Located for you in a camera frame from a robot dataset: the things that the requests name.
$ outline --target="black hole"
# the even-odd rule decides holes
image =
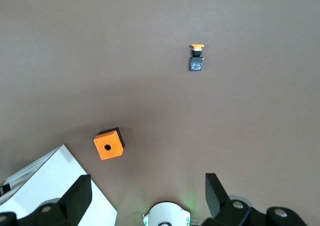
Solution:
[[[104,146],[104,148],[105,148],[105,150],[107,150],[107,151],[110,151],[111,150],[111,146],[110,145],[106,145],[106,146]]]

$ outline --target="round bolt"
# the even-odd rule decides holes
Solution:
[[[274,210],[274,212],[276,215],[278,215],[280,217],[288,217],[288,214],[284,210],[282,210],[281,208],[276,208]]]
[[[7,218],[8,218],[7,215],[2,215],[2,216],[0,216],[0,222],[5,221]]]
[[[235,208],[239,208],[239,209],[241,209],[241,208],[244,207],[243,204],[242,204],[241,202],[239,202],[239,201],[234,201],[232,205],[233,205]]]
[[[43,209],[41,209],[41,212],[49,212],[51,210],[51,206],[46,206]]]

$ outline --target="gray floor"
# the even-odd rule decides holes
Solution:
[[[320,0],[0,0],[0,179],[65,143],[118,211],[210,213],[205,173],[319,225]],[[190,44],[204,66],[190,72]],[[93,138],[121,128],[123,156]]]

